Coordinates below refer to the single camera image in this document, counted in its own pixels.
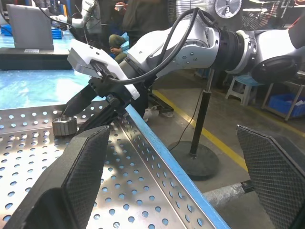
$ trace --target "white plastic stool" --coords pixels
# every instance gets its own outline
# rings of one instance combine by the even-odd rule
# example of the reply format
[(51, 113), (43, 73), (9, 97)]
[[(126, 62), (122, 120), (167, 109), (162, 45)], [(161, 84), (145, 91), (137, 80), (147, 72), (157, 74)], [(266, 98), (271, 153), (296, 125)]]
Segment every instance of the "white plastic stool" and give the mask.
[[(233, 91), (233, 87), (235, 84), (235, 81), (237, 81), (239, 85), (239, 91), (242, 90), (243, 86), (244, 93), (239, 93), (236, 91)], [(243, 75), (243, 76), (235, 76), (232, 80), (232, 83), (230, 85), (230, 88), (227, 92), (227, 95), (225, 96), (226, 99), (229, 98), (230, 95), (233, 95), (237, 98), (241, 99), (241, 105), (247, 106), (249, 104), (249, 101), (251, 100), (253, 103), (255, 103), (256, 93), (257, 93), (257, 86), (263, 85), (261, 83), (256, 82), (251, 76), (249, 75)]]

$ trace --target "white label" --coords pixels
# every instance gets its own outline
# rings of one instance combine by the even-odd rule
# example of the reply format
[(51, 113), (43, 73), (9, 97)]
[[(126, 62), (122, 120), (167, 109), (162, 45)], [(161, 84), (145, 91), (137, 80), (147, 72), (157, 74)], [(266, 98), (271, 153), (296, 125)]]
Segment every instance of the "white label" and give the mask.
[(39, 53), (39, 49), (25, 49), (24, 52)]

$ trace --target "metal bearing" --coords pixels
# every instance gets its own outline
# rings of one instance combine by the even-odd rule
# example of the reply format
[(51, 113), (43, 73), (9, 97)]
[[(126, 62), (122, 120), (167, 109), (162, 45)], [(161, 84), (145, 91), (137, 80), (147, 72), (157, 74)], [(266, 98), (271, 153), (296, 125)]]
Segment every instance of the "metal bearing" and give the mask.
[(74, 117), (61, 116), (52, 122), (53, 132), (56, 136), (72, 135), (77, 132), (77, 122)]

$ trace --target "gray laptop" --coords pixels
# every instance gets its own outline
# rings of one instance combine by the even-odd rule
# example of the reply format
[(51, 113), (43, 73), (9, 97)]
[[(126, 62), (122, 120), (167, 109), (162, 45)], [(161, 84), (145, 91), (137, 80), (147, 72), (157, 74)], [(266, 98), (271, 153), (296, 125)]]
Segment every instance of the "gray laptop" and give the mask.
[[(49, 10), (42, 8), (47, 15)], [(15, 48), (54, 50), (51, 21), (39, 8), (7, 4)]]

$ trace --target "round stand base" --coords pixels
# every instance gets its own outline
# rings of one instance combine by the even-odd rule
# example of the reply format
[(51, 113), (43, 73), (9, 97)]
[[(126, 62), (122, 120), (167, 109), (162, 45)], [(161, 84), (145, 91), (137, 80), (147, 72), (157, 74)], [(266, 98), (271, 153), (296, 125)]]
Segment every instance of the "round stand base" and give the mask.
[[(171, 149), (176, 144), (177, 142), (172, 143), (168, 146), (168, 149)], [(192, 142), (181, 141), (171, 151), (171, 154), (192, 180), (204, 180), (212, 177), (219, 167), (217, 155), (208, 147), (199, 144), (197, 157), (192, 158), (189, 154), (191, 145)]]

